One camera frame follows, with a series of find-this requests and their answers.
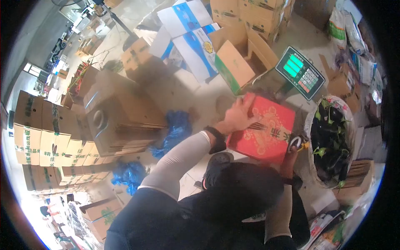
red gift box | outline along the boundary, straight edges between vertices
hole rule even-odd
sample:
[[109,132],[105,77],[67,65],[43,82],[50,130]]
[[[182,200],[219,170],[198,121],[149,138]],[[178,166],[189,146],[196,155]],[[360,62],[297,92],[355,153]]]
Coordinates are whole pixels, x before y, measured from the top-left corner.
[[228,148],[241,154],[280,165],[285,157],[294,123],[294,111],[261,96],[249,108],[249,117],[258,114],[265,130],[246,129],[228,137]]

window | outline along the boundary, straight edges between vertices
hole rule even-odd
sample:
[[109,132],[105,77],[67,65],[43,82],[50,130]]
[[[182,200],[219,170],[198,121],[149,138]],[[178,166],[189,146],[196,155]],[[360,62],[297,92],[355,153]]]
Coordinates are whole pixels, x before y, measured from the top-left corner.
[[32,74],[36,77],[40,75],[40,72],[42,71],[40,68],[33,66],[30,63],[27,63],[24,67],[24,71],[28,72],[29,74]]

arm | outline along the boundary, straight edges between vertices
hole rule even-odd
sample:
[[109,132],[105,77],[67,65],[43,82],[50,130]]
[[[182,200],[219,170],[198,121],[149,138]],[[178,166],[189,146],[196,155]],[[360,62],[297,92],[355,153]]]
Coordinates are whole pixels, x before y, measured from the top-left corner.
[[[254,94],[251,94],[246,102],[238,98],[226,111],[225,119],[217,123],[214,128],[221,134],[229,135],[259,121],[259,117],[249,118],[247,115],[254,98]],[[216,138],[208,131],[200,131],[185,139],[161,158],[154,171],[144,178],[139,188],[153,188],[178,200],[179,180],[210,151],[215,142]]]
[[[297,149],[292,147],[283,160],[279,174],[282,178],[293,178],[293,165],[297,158]],[[277,206],[270,211],[265,221],[266,235],[265,242],[278,236],[292,237],[289,229],[290,218],[292,217],[292,186],[285,185],[281,200]]]

blue plastic bag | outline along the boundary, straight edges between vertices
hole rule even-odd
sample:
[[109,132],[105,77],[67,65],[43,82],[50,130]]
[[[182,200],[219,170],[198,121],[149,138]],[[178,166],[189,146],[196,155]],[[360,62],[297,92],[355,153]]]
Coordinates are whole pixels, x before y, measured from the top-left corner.
[[146,177],[145,167],[140,162],[119,162],[112,174],[113,185],[127,185],[126,192],[131,196],[138,190],[138,187]]
[[192,125],[189,122],[189,114],[185,111],[168,111],[166,119],[169,126],[167,136],[164,138],[162,146],[157,148],[150,146],[150,152],[156,159],[161,159],[173,147],[178,145],[192,134]]

green led display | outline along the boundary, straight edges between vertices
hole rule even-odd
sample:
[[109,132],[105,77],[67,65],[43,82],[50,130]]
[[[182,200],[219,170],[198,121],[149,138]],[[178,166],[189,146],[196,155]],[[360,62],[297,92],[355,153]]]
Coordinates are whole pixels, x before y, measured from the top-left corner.
[[289,67],[287,64],[285,64],[285,66],[283,66],[284,70],[286,70],[291,76],[296,77],[297,73],[292,70],[291,67]]
[[295,64],[297,64],[297,66],[299,66],[299,68],[302,68],[303,67],[303,63],[297,58],[297,57],[295,57],[294,55],[291,55],[290,56],[290,59],[295,63]]
[[288,60],[287,62],[286,62],[292,69],[294,69],[294,71],[296,71],[296,73],[298,73],[299,71],[300,71],[300,68],[296,65],[296,64],[294,64],[294,62],[292,62],[292,60]]

